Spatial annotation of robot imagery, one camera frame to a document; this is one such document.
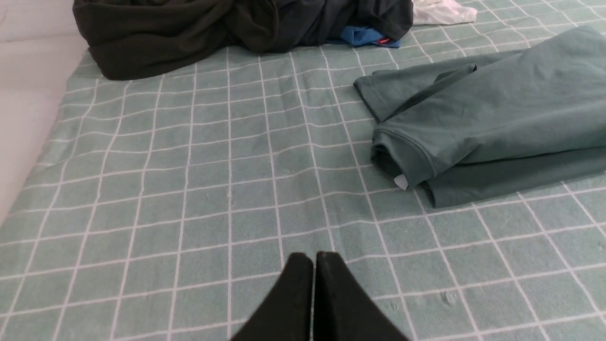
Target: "blue clothing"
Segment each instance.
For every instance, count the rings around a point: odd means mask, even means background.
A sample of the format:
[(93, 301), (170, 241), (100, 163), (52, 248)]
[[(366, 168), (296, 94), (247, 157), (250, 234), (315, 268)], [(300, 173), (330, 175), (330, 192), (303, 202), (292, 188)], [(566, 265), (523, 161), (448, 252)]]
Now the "blue clothing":
[(351, 46), (377, 45), (384, 47), (400, 47), (400, 41), (385, 37), (370, 27), (345, 26), (341, 39), (329, 41), (330, 44), (350, 44)]

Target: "white wall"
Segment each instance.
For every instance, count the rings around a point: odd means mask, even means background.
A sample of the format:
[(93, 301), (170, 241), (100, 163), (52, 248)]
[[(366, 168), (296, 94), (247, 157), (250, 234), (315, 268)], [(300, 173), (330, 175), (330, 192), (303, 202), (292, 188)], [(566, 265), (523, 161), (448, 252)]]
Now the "white wall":
[(73, 0), (0, 0), (0, 42), (78, 34)]

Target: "white fabric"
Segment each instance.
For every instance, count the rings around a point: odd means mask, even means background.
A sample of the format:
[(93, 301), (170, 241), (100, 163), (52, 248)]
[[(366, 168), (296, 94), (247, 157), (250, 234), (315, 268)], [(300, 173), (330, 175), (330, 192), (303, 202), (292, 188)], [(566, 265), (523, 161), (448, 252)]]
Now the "white fabric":
[(474, 22), (478, 10), (455, 0), (413, 0), (413, 25), (454, 25)]
[(0, 42), (77, 35), (73, 0), (0, 0)]
[(79, 35), (0, 42), (0, 225), (53, 127), (65, 81), (86, 48)]

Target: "folded shirt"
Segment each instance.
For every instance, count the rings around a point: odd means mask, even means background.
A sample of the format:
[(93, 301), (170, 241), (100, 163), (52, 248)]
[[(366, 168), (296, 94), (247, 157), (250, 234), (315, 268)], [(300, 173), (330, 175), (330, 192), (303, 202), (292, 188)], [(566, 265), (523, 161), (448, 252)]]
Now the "folded shirt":
[(423, 184), (436, 207), (601, 172), (604, 55), (606, 39), (585, 26), (527, 50), (359, 78), (379, 123), (372, 162)]

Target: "mattress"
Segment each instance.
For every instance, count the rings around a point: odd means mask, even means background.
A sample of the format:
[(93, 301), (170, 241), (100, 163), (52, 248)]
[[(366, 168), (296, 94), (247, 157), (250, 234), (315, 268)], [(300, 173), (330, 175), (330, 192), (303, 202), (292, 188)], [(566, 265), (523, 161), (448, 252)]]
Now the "mattress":
[[(10, 29), (0, 26), (0, 35)], [(85, 50), (79, 35), (0, 43), (0, 223), (36, 162), (65, 82)]]
[(434, 209), (370, 164), (375, 70), (530, 47), (602, 0), (483, 0), (400, 49), (229, 47), (129, 82), (84, 56), (0, 228), (7, 340), (225, 340), (337, 251), (412, 340), (604, 340), (606, 174)]

